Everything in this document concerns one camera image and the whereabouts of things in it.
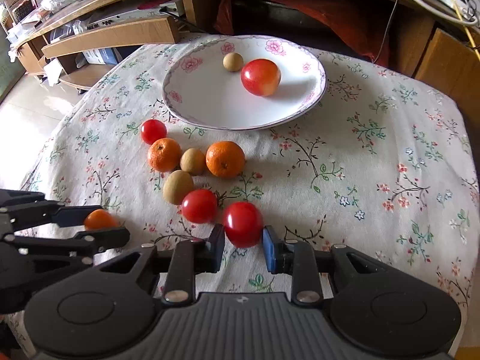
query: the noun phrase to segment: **plate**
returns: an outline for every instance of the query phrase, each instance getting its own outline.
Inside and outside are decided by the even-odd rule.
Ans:
[[[282,79],[268,97],[242,85],[223,57],[239,53],[244,63],[270,59]],[[163,82],[163,100],[178,119],[210,130],[257,130],[289,122],[314,107],[326,89],[325,69],[305,48],[263,35],[223,37],[202,44],[172,65]]]

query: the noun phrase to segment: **orange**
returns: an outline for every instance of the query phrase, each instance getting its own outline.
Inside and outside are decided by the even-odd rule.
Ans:
[[[83,221],[85,230],[98,230],[104,227],[117,227],[118,221],[109,212],[99,209],[91,212]]]
[[[180,163],[182,149],[172,138],[156,140],[148,150],[148,164],[159,172],[174,170]]]
[[[208,170],[217,177],[231,179],[243,171],[245,154],[235,142],[223,140],[215,142],[207,150]]]

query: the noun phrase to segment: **tomato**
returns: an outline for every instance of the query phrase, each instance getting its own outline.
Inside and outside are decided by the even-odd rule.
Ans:
[[[149,145],[167,136],[167,128],[160,120],[156,119],[149,119],[143,122],[140,131],[143,142]]]
[[[118,221],[109,212],[98,209],[91,212],[83,221],[85,230],[98,230],[104,227],[117,227]]]
[[[241,70],[241,82],[255,96],[270,96],[282,78],[278,66],[268,59],[254,59]]]
[[[225,210],[223,226],[235,247],[249,248],[258,244],[262,236],[262,214],[249,202],[234,203]]]
[[[217,213],[217,197],[209,190],[194,190],[183,198],[181,213],[193,223],[211,222]]]

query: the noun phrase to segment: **floral tablecloth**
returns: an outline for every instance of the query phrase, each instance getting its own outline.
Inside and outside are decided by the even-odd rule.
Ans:
[[[145,45],[117,65],[61,121],[23,188],[66,204],[102,204],[131,231],[127,247],[172,248],[181,239],[206,237],[212,226],[189,223],[163,200],[168,175],[148,166],[139,126],[162,120],[183,150],[232,140],[245,151],[244,172],[232,180],[194,178],[216,194],[220,208],[247,200],[282,238],[324,251],[345,242],[392,264],[447,291],[465,323],[479,244],[479,186],[455,103],[383,67],[310,49],[328,78],[313,110],[270,130],[203,130],[170,115],[161,87],[175,61],[216,38],[189,34],[180,44]],[[74,232],[29,230],[38,237]],[[226,242],[220,272],[198,275],[196,287],[289,293],[290,278],[267,272],[261,246],[236,249]]]

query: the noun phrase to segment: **tiled floor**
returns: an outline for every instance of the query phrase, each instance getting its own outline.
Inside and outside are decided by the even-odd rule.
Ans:
[[[0,104],[0,188],[18,189],[38,152],[81,99],[75,88],[23,76]]]

